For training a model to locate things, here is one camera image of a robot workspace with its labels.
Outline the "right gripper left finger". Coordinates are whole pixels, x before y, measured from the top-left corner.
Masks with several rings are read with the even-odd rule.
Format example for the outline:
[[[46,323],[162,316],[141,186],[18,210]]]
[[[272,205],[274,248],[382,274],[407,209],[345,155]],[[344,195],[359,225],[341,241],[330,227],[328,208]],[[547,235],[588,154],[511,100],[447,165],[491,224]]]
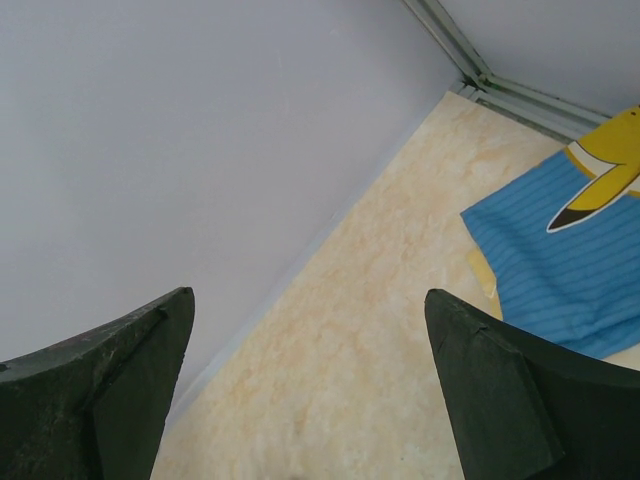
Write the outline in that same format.
[[[2,362],[2,478],[150,478],[194,318],[180,287]]]

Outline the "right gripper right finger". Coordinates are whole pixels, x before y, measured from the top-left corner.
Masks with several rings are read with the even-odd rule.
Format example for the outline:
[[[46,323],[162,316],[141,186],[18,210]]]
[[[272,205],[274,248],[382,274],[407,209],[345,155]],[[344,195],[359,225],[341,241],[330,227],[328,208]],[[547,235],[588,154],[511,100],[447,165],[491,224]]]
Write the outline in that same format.
[[[442,289],[425,320],[467,479],[636,479],[639,373],[497,320]]]

